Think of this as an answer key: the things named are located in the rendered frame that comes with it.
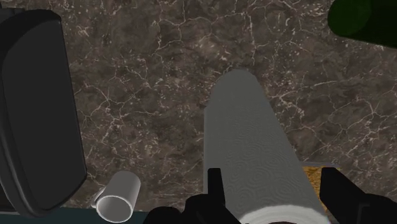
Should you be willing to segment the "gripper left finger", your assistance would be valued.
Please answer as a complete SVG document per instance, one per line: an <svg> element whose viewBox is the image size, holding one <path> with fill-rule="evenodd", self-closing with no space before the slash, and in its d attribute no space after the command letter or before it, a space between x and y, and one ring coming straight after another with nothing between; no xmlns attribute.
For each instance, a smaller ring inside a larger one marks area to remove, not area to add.
<svg viewBox="0 0 397 224"><path fill-rule="evenodd" d="M220 168L207 170L207 193L189 197L184 211L156 207L144 224L242 224L226 207Z"/></svg>

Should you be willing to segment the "yellow speckled block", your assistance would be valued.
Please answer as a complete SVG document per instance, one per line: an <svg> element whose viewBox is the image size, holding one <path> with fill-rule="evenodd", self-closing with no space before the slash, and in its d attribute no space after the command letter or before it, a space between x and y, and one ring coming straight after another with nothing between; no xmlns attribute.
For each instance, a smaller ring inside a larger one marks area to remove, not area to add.
<svg viewBox="0 0 397 224"><path fill-rule="evenodd" d="M321 169L323 167L334 167L340 170L337 164L327 162L301 162L304 172L306 173L317 197L319 197L320 184L321 184Z"/></svg>

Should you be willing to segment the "white mug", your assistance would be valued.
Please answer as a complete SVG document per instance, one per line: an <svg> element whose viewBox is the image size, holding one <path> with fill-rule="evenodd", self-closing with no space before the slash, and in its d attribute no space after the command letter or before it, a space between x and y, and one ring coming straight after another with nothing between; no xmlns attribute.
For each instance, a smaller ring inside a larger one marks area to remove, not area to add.
<svg viewBox="0 0 397 224"><path fill-rule="evenodd" d="M103 220L111 223L126 222L133 215L140 187L141 180L136 174L118 171L92 197L90 205Z"/></svg>

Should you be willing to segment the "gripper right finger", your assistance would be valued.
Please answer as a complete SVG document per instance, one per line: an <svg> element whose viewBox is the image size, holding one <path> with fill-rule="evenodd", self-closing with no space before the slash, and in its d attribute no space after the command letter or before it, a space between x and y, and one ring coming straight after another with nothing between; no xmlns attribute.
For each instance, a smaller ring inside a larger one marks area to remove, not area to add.
<svg viewBox="0 0 397 224"><path fill-rule="evenodd" d="M340 224L397 224L397 202L364 192L334 167L321 169L319 197Z"/></svg>

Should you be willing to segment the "black rounded appliance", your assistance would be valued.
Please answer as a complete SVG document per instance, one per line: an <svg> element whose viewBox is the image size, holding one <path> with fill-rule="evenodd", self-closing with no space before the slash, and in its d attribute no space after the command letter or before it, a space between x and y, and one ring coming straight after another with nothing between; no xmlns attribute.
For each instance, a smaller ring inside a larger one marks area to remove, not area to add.
<svg viewBox="0 0 397 224"><path fill-rule="evenodd" d="M0 214L45 216L86 176L60 16L0 6Z"/></svg>

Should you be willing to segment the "dark green bottle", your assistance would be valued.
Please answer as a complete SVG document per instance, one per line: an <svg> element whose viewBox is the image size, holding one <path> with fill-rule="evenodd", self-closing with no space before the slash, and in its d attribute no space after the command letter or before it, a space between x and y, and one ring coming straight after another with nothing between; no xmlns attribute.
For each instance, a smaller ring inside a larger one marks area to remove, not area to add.
<svg viewBox="0 0 397 224"><path fill-rule="evenodd" d="M337 36L397 49L397 0L334 0L327 20Z"/></svg>

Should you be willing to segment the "white paper towel roll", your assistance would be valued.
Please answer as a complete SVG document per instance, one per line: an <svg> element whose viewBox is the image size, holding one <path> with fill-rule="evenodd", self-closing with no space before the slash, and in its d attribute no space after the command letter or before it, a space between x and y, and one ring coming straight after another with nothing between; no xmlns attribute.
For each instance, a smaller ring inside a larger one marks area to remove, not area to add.
<svg viewBox="0 0 397 224"><path fill-rule="evenodd" d="M234 69L204 110L204 169L219 167L241 224L331 224L254 75Z"/></svg>

